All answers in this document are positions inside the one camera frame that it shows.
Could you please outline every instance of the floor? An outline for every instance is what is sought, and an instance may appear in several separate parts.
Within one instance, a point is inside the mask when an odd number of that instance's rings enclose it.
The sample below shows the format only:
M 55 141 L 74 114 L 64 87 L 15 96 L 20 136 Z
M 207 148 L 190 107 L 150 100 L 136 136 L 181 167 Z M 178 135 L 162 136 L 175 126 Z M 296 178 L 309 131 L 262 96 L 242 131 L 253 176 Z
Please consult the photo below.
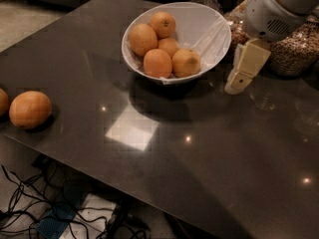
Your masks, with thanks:
M 30 4 L 25 0 L 8 0 L 0 3 L 0 52 L 58 20 L 69 11 L 70 10 L 66 8 L 56 8 L 44 4 Z M 83 185 L 87 185 L 89 187 L 88 191 L 93 194 L 99 194 L 100 197 L 103 197 L 103 199 L 111 203 L 117 203 L 119 199 L 124 197 L 121 192 L 108 188 L 98 181 L 92 181 L 91 178 L 86 177 L 84 174 L 59 164 L 43 156 L 41 153 L 5 136 L 0 136 L 0 163 L 3 165 L 2 169 L 0 169 L 0 211 L 3 212 L 8 209 L 9 202 L 11 201 L 11 207 L 14 210 L 21 210 L 28 207 L 28 212 L 34 217 L 37 219 L 42 218 L 51 207 L 47 202 L 36 201 L 32 196 L 39 197 L 40 193 L 43 193 L 47 199 L 54 201 L 61 195 L 62 185 L 71 182 L 78 186 L 81 184 L 82 188 Z M 33 177 L 32 180 L 29 179 L 37 174 L 39 174 L 38 177 Z M 30 182 L 31 184 L 29 186 L 25 186 L 26 184 L 20 184 L 20 186 L 18 186 L 19 179 L 24 181 L 28 180 L 28 182 L 32 181 L 32 183 Z M 21 193 L 22 187 L 28 195 L 22 195 L 19 198 L 17 197 L 17 192 Z M 148 224 L 152 230 L 151 238 L 211 238 L 202 231 L 183 222 L 179 223 L 176 219 L 165 215 L 151 206 L 135 199 L 131 199 L 131 201 L 131 212 Z M 16 222 L 8 226 L 12 221 L 14 221 L 14 217 L 4 219 L 0 222 L 0 229 L 8 231 L 7 233 L 0 232 L 0 238 L 37 238 L 35 237 L 36 232 L 34 229 L 36 224 L 30 226 L 32 219 L 30 219 L 28 215 L 22 214 Z M 89 229 L 90 238 L 96 238 L 97 230 L 92 229 L 92 227 L 94 227 L 94 225 L 90 226 L 91 230 Z M 26 231 L 17 233 L 17 231 L 26 228 Z M 182 231 L 182 233 L 179 233 L 177 237 L 176 232 L 178 231 Z M 116 233 L 115 238 L 138 238 L 132 237 L 130 233 L 130 228 L 124 227 Z M 73 237 L 69 233 L 69 236 L 63 238 L 69 239 Z

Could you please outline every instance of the table surface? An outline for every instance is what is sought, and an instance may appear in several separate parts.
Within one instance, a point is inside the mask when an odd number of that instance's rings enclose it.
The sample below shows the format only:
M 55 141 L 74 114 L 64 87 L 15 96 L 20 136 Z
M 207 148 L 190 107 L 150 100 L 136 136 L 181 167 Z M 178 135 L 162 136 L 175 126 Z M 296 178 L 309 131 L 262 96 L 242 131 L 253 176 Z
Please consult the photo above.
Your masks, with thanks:
M 221 63 L 158 86 L 121 53 L 155 5 L 92 0 L 1 53 L 11 100 L 38 90 L 53 103 L 43 126 L 2 119 L 1 133 L 220 238 L 317 238 L 318 78 L 264 73 L 229 96 Z

